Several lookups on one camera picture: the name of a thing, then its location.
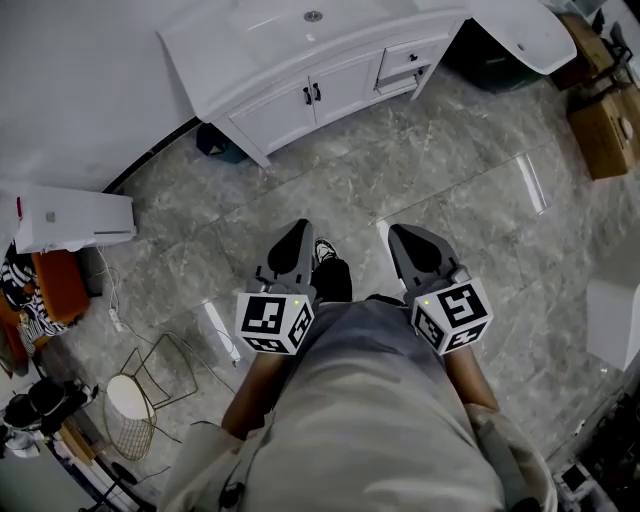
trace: striped cloth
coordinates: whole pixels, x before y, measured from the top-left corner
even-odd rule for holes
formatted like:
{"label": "striped cloth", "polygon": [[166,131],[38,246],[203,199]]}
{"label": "striped cloth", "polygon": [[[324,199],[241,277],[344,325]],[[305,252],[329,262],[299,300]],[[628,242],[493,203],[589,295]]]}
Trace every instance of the striped cloth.
{"label": "striped cloth", "polygon": [[[25,350],[32,356],[35,352],[33,344],[42,336],[56,336],[67,330],[65,324],[54,322],[49,318],[44,306],[38,277],[36,276],[30,254],[17,254],[15,243],[7,251],[2,267],[2,291],[14,311],[25,311],[29,322],[18,327],[20,339]],[[24,287],[32,283],[34,292],[26,294]]]}

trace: sink drain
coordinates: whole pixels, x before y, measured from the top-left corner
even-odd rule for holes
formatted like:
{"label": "sink drain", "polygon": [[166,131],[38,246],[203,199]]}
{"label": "sink drain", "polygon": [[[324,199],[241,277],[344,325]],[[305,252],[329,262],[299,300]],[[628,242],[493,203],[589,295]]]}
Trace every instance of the sink drain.
{"label": "sink drain", "polygon": [[314,21],[320,21],[322,19],[322,13],[320,11],[309,11],[304,13],[305,21],[313,23]]}

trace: person's leg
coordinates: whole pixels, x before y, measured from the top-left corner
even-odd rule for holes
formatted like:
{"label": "person's leg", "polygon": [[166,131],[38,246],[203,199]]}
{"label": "person's leg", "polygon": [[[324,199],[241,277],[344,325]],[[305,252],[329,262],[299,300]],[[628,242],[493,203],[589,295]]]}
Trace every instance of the person's leg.
{"label": "person's leg", "polygon": [[311,286],[318,291],[322,302],[351,302],[351,273],[346,261],[338,258],[333,246],[319,238],[315,244],[318,266],[313,271]]}

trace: cardboard box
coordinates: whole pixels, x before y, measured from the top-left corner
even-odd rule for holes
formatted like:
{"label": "cardboard box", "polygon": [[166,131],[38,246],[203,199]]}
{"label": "cardboard box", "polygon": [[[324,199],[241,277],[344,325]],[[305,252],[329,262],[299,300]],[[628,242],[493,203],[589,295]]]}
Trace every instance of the cardboard box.
{"label": "cardboard box", "polygon": [[586,82],[614,65],[613,57],[600,36],[581,16],[563,14],[559,18],[576,43],[578,55],[551,74],[558,89]]}
{"label": "cardboard box", "polygon": [[569,114],[594,180],[627,174],[640,160],[640,95],[628,88]]}
{"label": "cardboard box", "polygon": [[96,454],[89,446],[89,443],[84,440],[82,434],[78,432],[71,418],[64,420],[59,433],[67,448],[75,457],[80,459],[85,466],[93,464]]}

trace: white wall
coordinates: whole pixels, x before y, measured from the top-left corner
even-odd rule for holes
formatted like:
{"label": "white wall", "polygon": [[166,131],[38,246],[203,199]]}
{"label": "white wall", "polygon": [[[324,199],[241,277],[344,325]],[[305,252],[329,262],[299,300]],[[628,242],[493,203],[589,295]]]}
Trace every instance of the white wall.
{"label": "white wall", "polygon": [[193,117],[155,28],[195,0],[0,0],[0,179],[103,190]]}
{"label": "white wall", "polygon": [[38,443],[40,455],[20,459],[7,450],[0,460],[0,510],[75,512],[95,501],[73,480],[53,454]]}

